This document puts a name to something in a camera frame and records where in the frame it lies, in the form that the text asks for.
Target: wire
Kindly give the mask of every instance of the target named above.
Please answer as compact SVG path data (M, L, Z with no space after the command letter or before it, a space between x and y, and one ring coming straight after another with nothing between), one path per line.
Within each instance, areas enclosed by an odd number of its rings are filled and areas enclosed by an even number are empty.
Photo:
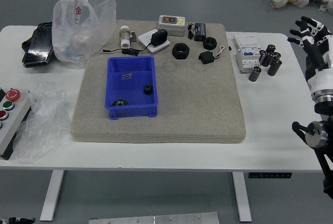
M192 26L193 26L193 23L189 23L188 26L187 26L187 29L188 29L188 35L187 37L192 39L194 37L193 33L192 33Z
M101 49L100 51L104 52L104 53L110 53L110 52L115 52L115 51L120 51L121 50L121 53L122 54L125 54L125 55L132 55L132 56L137 56L139 54L139 52L141 51L145 51L148 46L151 45L151 43L149 43L147 45L147 47L145 47L144 49L135 49L135 48L117 48L117 49L114 49L112 51L108 50L108 49Z
M220 56L222 56L222 52L223 52L224 49L225 49L224 45L221 45L220 46L220 52L218 52L218 54L216 55L215 60L220 58Z

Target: robotic arm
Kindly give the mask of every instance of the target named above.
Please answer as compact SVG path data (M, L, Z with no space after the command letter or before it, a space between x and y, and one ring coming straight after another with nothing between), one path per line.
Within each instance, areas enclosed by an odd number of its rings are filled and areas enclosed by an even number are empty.
M333 199L333 171L325 155L333 162L333 35L322 23L302 17L296 21L300 31L290 30L299 37L288 38L307 53L305 79L311 87L314 111L328 116L325 121L313 121L307 127L293 122L293 131L311 147L324 172L324 192Z

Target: black hex nut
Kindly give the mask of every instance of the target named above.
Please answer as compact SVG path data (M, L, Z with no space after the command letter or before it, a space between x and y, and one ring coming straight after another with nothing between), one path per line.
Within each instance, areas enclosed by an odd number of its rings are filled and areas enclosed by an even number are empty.
M209 51L215 49L217 46L215 38L205 38L202 44L203 48L208 49Z
M180 60L186 59L189 54L189 47L185 43L176 43L172 48L172 55Z

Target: red button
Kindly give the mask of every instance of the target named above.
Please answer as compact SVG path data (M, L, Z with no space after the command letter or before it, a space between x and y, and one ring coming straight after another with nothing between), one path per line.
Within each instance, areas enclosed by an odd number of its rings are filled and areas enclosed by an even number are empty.
M8 112L1 110L0 111L0 121L6 120L8 118Z
M7 100L11 102L17 101L20 97L21 97L20 91L15 89L8 91L6 94Z

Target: power adapter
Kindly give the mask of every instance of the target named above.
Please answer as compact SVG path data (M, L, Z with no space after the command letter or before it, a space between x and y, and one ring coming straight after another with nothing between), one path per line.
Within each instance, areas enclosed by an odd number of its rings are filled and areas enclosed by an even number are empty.
M203 42L206 38L206 24L205 23L195 23L194 24L194 41Z
M150 43L156 47L164 43L168 39L168 32L165 29L158 30L151 35Z

